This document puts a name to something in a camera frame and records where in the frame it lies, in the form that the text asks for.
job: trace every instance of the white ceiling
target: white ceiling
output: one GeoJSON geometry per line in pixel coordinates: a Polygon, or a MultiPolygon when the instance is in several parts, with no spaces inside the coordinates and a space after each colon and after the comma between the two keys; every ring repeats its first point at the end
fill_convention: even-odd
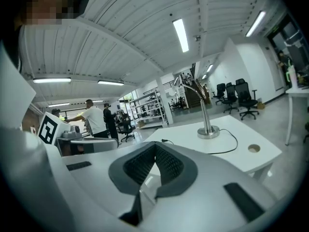
{"type": "Polygon", "coordinates": [[[24,27],[23,75],[37,91],[33,102],[41,108],[88,98],[116,100],[157,75],[197,61],[206,66],[229,35],[246,33],[261,9],[267,10],[267,17],[258,31],[266,33],[285,12],[282,7],[280,0],[90,0],[81,18],[62,26],[24,27]],[[178,18],[187,33],[186,53],[172,24],[178,18]],[[201,41],[195,41],[196,35],[201,41]],[[73,81],[30,81],[48,76],[70,76],[73,81]],[[125,85],[98,85],[99,79],[122,79],[125,85]]]}

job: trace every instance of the shelf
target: shelf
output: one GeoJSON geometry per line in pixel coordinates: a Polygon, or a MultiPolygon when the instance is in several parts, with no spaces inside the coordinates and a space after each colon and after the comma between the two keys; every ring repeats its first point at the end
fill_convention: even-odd
{"type": "Polygon", "coordinates": [[[154,95],[154,94],[155,94],[155,92],[151,92],[151,93],[149,93],[149,94],[147,94],[147,95],[144,95],[144,96],[142,96],[142,97],[139,97],[139,98],[137,98],[137,99],[135,99],[135,100],[129,101],[129,103],[138,102],[138,101],[140,101],[140,100],[142,100],[142,99],[145,99],[145,98],[148,97],[148,96],[152,96],[152,95],[154,95]]]}
{"type": "Polygon", "coordinates": [[[144,103],[144,104],[142,104],[142,105],[138,105],[138,106],[131,106],[131,108],[138,108],[138,107],[141,107],[141,106],[147,105],[147,104],[152,103],[152,102],[158,102],[158,100],[157,100],[157,99],[155,99],[155,100],[153,100],[153,101],[146,102],[146,103],[144,103]]]}
{"type": "Polygon", "coordinates": [[[157,127],[157,126],[163,126],[163,122],[154,122],[154,123],[148,123],[142,127],[139,127],[139,129],[149,128],[149,127],[157,127]]]}
{"type": "Polygon", "coordinates": [[[160,118],[160,117],[163,117],[164,115],[158,115],[158,116],[147,116],[147,117],[144,117],[144,118],[138,118],[138,119],[135,119],[136,121],[140,121],[140,120],[146,120],[146,119],[152,119],[152,118],[160,118]]]}
{"type": "Polygon", "coordinates": [[[156,109],[160,109],[160,108],[162,108],[162,107],[163,107],[163,106],[159,106],[159,107],[156,107],[156,108],[150,109],[150,110],[145,111],[145,112],[137,113],[137,114],[147,113],[147,112],[150,112],[150,111],[153,111],[153,110],[156,110],[156,109]]]}

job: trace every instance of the table leg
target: table leg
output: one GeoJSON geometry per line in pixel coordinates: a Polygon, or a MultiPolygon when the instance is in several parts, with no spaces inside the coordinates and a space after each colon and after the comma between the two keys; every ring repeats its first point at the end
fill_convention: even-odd
{"type": "Polygon", "coordinates": [[[291,129],[292,129],[292,122],[293,122],[293,97],[289,95],[289,125],[288,125],[288,134],[286,135],[285,145],[289,145],[290,138],[291,138],[291,129]]]}
{"type": "Polygon", "coordinates": [[[262,183],[265,180],[267,173],[270,170],[271,166],[272,166],[272,163],[265,166],[264,168],[259,169],[258,171],[255,171],[253,174],[253,178],[256,179],[258,182],[262,183]]]}

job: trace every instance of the cardboard box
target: cardboard box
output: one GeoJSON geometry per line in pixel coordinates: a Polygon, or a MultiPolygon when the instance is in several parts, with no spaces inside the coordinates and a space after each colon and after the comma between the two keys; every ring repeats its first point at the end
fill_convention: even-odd
{"type": "Polygon", "coordinates": [[[257,103],[257,109],[259,110],[263,110],[265,108],[265,104],[261,103],[261,102],[258,102],[257,103]]]}
{"type": "Polygon", "coordinates": [[[144,123],[143,120],[140,120],[140,121],[137,122],[137,125],[138,125],[139,128],[142,128],[145,125],[145,123],[144,123]]]}

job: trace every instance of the lamp base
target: lamp base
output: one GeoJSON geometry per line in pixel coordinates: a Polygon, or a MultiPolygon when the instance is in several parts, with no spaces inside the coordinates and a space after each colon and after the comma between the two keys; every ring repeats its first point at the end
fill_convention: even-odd
{"type": "Polygon", "coordinates": [[[204,128],[200,128],[197,130],[197,136],[201,139],[212,139],[220,135],[220,129],[217,126],[211,126],[212,132],[205,133],[204,128]]]}

